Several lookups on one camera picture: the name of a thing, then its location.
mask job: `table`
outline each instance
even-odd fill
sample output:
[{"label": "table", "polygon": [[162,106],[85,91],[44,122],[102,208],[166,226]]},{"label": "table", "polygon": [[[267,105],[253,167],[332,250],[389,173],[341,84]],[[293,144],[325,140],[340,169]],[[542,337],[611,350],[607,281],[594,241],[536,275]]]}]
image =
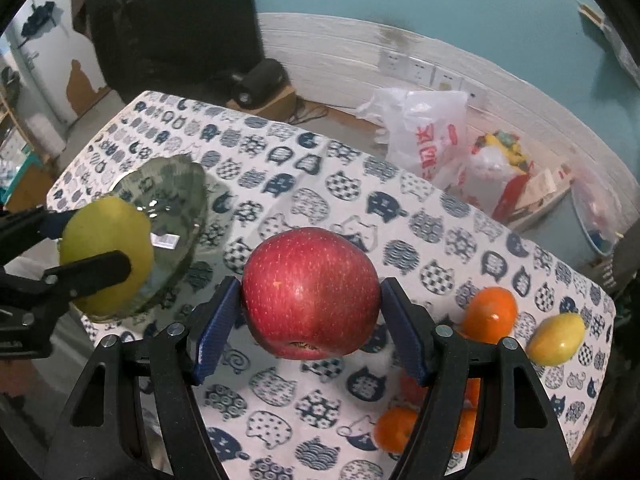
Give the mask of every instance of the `table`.
[{"label": "table", "polygon": [[[191,269],[148,314],[119,323],[84,320],[94,342],[151,336],[210,298],[223,276],[242,273],[262,240],[320,226],[367,253],[380,277],[395,276],[436,321],[462,320],[470,297],[513,291],[513,336],[579,312],[588,328],[564,365],[537,367],[572,452],[593,412],[609,359],[614,305],[599,286],[466,203],[384,160],[300,128],[177,96],[145,92],[107,124],[55,183],[47,203],[78,208],[153,156],[188,153],[210,177],[209,217]],[[382,480],[397,456],[371,430],[399,395],[401,369],[380,317],[370,340],[344,358],[278,360],[232,330],[218,370],[196,388],[204,423],[230,478]],[[143,399],[145,418],[156,425]],[[267,431],[266,424],[278,431]],[[462,468],[454,453],[449,471]]]}]

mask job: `clear glass bowl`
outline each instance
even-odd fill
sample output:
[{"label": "clear glass bowl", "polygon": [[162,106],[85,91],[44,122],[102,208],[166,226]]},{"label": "clear glass bowl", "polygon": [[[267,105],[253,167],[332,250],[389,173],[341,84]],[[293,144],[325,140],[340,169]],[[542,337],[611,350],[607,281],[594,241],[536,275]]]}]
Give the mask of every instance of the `clear glass bowl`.
[{"label": "clear glass bowl", "polygon": [[156,306],[189,269],[207,215],[206,176],[188,155],[152,158],[124,174],[108,194],[144,212],[156,237],[179,238],[172,249],[154,246],[154,266],[132,300],[109,316],[88,316],[93,322],[125,319]]}]

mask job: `lemon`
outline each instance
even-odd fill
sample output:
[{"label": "lemon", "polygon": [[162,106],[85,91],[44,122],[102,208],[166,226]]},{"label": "lemon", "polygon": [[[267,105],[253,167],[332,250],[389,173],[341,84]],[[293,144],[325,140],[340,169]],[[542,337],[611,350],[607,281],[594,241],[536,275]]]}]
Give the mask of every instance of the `lemon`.
[{"label": "lemon", "polygon": [[73,216],[60,241],[61,265],[110,251],[122,251],[131,262],[124,282],[75,300],[78,309],[89,316],[109,316],[133,298],[154,263],[150,233],[149,218],[115,196],[100,198]]},{"label": "lemon", "polygon": [[527,356],[539,366],[558,366],[571,359],[584,339],[580,314],[567,312],[546,318],[527,345]]}]

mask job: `teal wall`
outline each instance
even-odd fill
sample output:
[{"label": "teal wall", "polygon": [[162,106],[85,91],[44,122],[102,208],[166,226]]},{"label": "teal wall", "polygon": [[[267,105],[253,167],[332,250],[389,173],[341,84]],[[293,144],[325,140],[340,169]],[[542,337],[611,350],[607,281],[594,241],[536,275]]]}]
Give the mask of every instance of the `teal wall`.
[{"label": "teal wall", "polygon": [[578,3],[592,0],[255,0],[258,12],[357,18],[493,61],[572,111],[640,180],[640,90]]}]

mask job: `electrical outlet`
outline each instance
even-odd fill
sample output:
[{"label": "electrical outlet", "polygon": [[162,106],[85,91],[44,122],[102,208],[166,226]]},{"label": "electrical outlet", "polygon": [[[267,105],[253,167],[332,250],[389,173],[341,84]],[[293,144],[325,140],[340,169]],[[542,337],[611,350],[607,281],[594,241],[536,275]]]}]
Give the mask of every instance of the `electrical outlet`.
[{"label": "electrical outlet", "polygon": [[424,60],[410,57],[407,60],[406,78],[408,81],[422,86],[430,86],[435,67]]},{"label": "electrical outlet", "polygon": [[434,90],[458,90],[460,83],[462,83],[462,78],[459,75],[448,72],[441,66],[437,66],[433,74],[431,88]]},{"label": "electrical outlet", "polygon": [[466,79],[462,80],[460,90],[466,92],[469,95],[469,106],[476,108],[477,110],[486,110],[487,92],[486,88],[479,84],[472,83]]},{"label": "electrical outlet", "polygon": [[378,68],[384,75],[405,79],[407,59],[408,57],[405,54],[382,48],[380,50]]}]

